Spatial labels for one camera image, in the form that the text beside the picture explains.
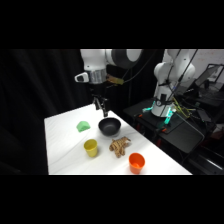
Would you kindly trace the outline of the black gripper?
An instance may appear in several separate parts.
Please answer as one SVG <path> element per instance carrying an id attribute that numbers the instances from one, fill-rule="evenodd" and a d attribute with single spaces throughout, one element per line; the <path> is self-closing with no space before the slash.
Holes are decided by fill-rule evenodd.
<path id="1" fill-rule="evenodd" d="M 96 110 L 101 109 L 102 105 L 103 115 L 104 117 L 107 117 L 109 111 L 109 100 L 105 98 L 107 91 L 107 84 L 106 83 L 91 84 L 90 91 L 91 94 L 94 96 L 93 103 L 95 104 Z M 98 98 L 103 98 L 101 105 Z"/>

